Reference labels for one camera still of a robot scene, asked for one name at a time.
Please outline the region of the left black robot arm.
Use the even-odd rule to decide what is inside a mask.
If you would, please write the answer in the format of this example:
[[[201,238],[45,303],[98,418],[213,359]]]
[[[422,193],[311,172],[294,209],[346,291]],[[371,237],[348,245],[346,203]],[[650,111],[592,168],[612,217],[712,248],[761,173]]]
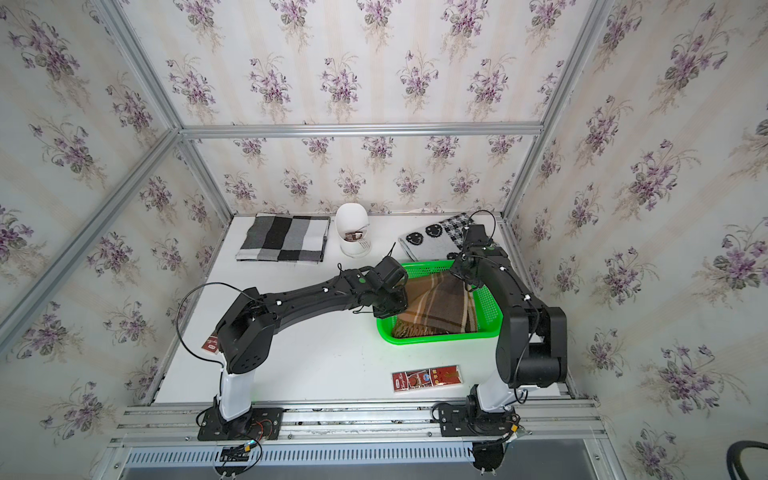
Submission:
[[[341,269],[332,278],[295,290],[242,291],[218,322],[215,335],[224,367],[216,408],[231,422],[252,410],[252,372],[270,352],[273,337],[300,322],[337,311],[371,309],[376,318],[404,312],[408,273],[390,256],[375,266]]]

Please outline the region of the black white checkered scarf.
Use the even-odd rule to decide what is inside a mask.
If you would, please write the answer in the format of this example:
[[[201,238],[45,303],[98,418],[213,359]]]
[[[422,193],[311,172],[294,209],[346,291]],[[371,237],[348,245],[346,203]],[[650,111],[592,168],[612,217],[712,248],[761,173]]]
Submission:
[[[330,223],[329,216],[259,214],[235,259],[319,264],[324,260]]]

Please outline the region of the brown plaid fringed scarf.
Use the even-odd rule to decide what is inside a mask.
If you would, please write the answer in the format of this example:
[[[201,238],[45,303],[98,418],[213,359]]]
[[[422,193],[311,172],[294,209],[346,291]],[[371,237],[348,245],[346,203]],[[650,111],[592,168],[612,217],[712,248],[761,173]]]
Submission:
[[[410,278],[407,309],[397,316],[391,336],[410,339],[479,331],[473,294],[448,271]]]

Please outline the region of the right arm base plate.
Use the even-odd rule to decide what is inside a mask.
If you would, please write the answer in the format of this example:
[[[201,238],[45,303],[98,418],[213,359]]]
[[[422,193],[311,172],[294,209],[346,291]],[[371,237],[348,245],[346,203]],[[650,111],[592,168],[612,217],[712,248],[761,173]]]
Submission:
[[[442,437],[508,437],[520,426],[514,409],[489,413],[474,405],[439,402],[430,411]]]

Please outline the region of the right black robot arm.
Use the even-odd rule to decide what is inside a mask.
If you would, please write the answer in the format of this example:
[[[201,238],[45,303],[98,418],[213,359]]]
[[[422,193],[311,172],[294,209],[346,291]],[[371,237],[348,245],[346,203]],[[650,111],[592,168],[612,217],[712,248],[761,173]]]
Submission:
[[[450,273],[470,291],[487,289],[502,314],[495,348],[496,373],[475,386],[476,409],[500,413],[527,400],[532,387],[562,383],[568,373],[567,317],[549,307],[514,272],[507,253],[481,224],[464,230]]]

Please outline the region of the green plastic basket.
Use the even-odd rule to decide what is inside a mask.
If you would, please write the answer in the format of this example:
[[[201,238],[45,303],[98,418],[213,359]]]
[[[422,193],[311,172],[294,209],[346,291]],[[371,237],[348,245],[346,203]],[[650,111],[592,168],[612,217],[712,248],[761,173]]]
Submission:
[[[429,262],[416,262],[406,263],[404,265],[405,270],[408,272],[410,278],[418,278],[427,276],[440,271],[448,271],[452,263],[448,260],[445,261],[429,261]],[[386,342],[403,346],[403,345],[415,345],[424,343],[436,343],[436,342],[450,342],[459,340],[475,340],[493,338],[498,335],[502,320],[502,313],[496,301],[493,299],[489,290],[483,287],[479,290],[471,292],[473,294],[479,331],[474,334],[458,334],[458,335],[440,335],[419,337],[410,339],[395,339],[391,336],[392,328],[397,320],[397,316],[389,318],[378,319],[376,321],[376,327],[380,337]]]

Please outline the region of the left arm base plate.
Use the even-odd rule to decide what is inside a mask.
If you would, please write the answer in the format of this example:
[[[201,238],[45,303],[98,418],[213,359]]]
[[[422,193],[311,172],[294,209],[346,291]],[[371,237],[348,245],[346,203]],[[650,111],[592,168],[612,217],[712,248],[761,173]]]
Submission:
[[[225,421],[218,408],[212,406],[197,418],[197,440],[214,442],[225,440],[249,440],[259,442],[276,440],[279,436],[284,410],[281,408],[254,408],[244,415]]]

